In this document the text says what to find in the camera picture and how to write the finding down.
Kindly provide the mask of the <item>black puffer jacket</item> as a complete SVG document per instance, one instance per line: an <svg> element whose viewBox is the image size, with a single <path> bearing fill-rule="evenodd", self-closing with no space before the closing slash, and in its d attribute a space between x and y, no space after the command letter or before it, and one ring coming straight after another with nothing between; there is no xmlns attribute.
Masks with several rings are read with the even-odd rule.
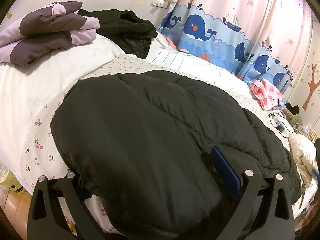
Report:
<svg viewBox="0 0 320 240"><path fill-rule="evenodd" d="M241 167L281 174L301 195L291 153L218 87L163 70L78 81L50 123L56 148L129 239L215 238L236 201L210 162L217 147Z"/></svg>

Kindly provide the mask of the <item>cream puffer jacket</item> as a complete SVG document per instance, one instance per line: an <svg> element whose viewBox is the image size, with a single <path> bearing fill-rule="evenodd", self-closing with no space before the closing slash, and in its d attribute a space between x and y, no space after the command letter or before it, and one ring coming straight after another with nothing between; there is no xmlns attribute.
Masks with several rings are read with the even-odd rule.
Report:
<svg viewBox="0 0 320 240"><path fill-rule="evenodd" d="M299 174L306 187L310 187L312 181L316 179L313 171L318 171L316 148L314 144L302 134L290 133L288 141L290 152L296 162Z"/></svg>

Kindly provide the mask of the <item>white power strip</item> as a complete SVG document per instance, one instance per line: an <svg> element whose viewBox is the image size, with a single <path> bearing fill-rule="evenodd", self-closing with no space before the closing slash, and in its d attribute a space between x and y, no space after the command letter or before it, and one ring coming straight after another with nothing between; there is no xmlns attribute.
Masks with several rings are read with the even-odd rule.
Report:
<svg viewBox="0 0 320 240"><path fill-rule="evenodd" d="M275 128L280 131L281 133L283 133L285 131L285 127L283 125L283 123L280 121L280 119L277 116L272 116L272 120L275 123Z"/></svg>

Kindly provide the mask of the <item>pink checkered cloth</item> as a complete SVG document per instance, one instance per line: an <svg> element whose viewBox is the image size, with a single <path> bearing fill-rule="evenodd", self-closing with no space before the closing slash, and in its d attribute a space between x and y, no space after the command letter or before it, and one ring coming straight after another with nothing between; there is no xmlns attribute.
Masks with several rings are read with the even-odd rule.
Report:
<svg viewBox="0 0 320 240"><path fill-rule="evenodd" d="M263 111L271 110L283 100L283 94L266 79L256 80L249 87Z"/></svg>

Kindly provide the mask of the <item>whale print curtain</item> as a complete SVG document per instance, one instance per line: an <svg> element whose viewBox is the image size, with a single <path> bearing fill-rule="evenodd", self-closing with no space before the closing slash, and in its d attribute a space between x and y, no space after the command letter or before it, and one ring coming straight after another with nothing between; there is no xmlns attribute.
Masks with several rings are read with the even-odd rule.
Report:
<svg viewBox="0 0 320 240"><path fill-rule="evenodd" d="M178 50L285 92L304 61L311 14L306 0L172 0L159 31Z"/></svg>

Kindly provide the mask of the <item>purple folded jacket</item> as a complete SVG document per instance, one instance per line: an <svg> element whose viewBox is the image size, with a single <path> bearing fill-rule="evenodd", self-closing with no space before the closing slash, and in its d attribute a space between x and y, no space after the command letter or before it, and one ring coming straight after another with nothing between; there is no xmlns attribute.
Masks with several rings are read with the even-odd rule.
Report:
<svg viewBox="0 0 320 240"><path fill-rule="evenodd" d="M1 63L29 66L54 49L91 43L99 20L76 13L82 3L55 2L17 19L1 31Z"/></svg>

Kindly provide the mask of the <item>pink pillow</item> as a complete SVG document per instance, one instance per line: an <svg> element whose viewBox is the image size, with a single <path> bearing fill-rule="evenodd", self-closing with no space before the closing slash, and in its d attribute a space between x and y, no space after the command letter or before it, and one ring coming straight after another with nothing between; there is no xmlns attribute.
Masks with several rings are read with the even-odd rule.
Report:
<svg viewBox="0 0 320 240"><path fill-rule="evenodd" d="M176 45L174 44L174 42L167 36L164 36L165 40L167 41L168 45L174 49L174 50L177 50L177 47Z"/></svg>

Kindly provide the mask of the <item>tree wall sticker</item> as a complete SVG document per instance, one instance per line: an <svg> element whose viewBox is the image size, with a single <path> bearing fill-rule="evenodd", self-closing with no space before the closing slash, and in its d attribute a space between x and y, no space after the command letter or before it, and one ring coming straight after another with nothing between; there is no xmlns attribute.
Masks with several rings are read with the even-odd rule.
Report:
<svg viewBox="0 0 320 240"><path fill-rule="evenodd" d="M311 75L309 75L310 81L307 82L307 85L309 87L309 94L308 94L305 102L302 105L302 109L304 111L307 111L311 97L312 97L313 93L316 91L316 89L319 87L319 80L316 82L317 64L311 64L311 71L312 71Z"/></svg>

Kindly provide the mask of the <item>wall power socket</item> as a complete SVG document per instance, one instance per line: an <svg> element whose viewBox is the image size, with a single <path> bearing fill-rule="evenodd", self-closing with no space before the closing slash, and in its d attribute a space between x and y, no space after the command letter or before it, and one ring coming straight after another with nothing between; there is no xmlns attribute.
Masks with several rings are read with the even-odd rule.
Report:
<svg viewBox="0 0 320 240"><path fill-rule="evenodd" d="M164 8L167 9L168 7L168 0L154 0L152 5L154 7Z"/></svg>

